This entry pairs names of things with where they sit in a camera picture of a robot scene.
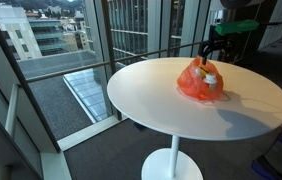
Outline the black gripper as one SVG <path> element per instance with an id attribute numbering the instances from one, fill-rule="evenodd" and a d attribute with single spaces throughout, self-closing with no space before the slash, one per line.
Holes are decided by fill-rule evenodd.
<path id="1" fill-rule="evenodd" d="M 209 40 L 202 42 L 199 48 L 199 55 L 203 58 L 203 65 L 206 65 L 207 57 L 216 50 L 230 50 L 233 47 L 233 39 L 229 35 L 220 35 L 216 26 L 211 25 Z"/>

